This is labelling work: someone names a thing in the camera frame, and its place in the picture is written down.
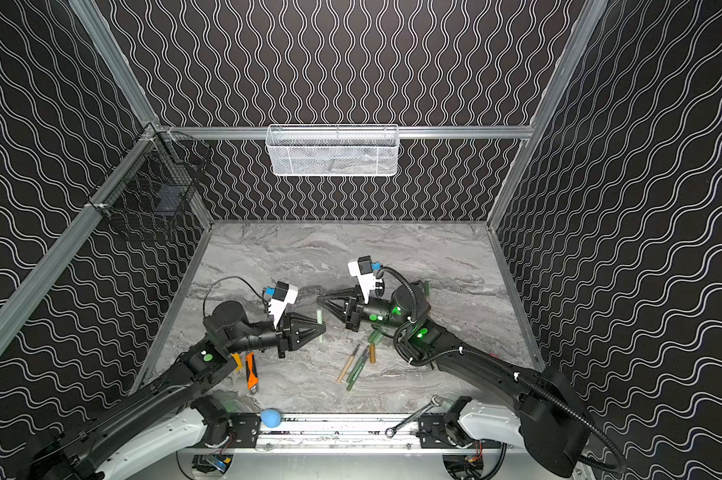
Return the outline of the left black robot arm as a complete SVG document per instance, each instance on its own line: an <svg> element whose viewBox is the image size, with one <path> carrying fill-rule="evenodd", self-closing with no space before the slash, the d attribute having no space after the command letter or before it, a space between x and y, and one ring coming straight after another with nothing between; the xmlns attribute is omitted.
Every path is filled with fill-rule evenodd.
<svg viewBox="0 0 722 480"><path fill-rule="evenodd" d="M186 447L225 449L238 435L211 390L232 373L239 353L297 351L326 331L294 312L252 323L238 301L205 317L205 336L136 393L66 431L42 433L25 445L18 479L127 479Z"/></svg>

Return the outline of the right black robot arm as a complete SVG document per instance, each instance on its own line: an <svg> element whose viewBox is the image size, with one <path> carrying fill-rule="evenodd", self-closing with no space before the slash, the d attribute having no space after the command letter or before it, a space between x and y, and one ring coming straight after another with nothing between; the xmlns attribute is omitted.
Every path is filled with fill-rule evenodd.
<svg viewBox="0 0 722 480"><path fill-rule="evenodd" d="M497 395L518 419L515 430L525 450L550 473L568 477L578 464L626 472L625 455L595 425L560 371L521 367L469 345L433 319L424 289L423 283L413 282L383 299L355 286L323 293L317 304L350 330L363 322L390 328L394 347L407 364L433 365Z"/></svg>

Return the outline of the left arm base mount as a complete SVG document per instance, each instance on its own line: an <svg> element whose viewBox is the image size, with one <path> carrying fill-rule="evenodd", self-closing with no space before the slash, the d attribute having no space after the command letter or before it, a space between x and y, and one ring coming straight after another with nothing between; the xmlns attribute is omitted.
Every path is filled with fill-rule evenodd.
<svg viewBox="0 0 722 480"><path fill-rule="evenodd" d="M254 448L260 435L261 419L257 414L231 414L213 420L200 444L215 450Z"/></svg>

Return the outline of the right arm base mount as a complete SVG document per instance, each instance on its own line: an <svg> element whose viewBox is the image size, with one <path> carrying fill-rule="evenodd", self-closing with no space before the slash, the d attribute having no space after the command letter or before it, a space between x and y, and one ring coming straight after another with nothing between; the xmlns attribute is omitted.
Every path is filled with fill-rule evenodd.
<svg viewBox="0 0 722 480"><path fill-rule="evenodd" d="M442 414L420 417L415 435L423 449L473 449L478 444L455 420L446 420Z"/></svg>

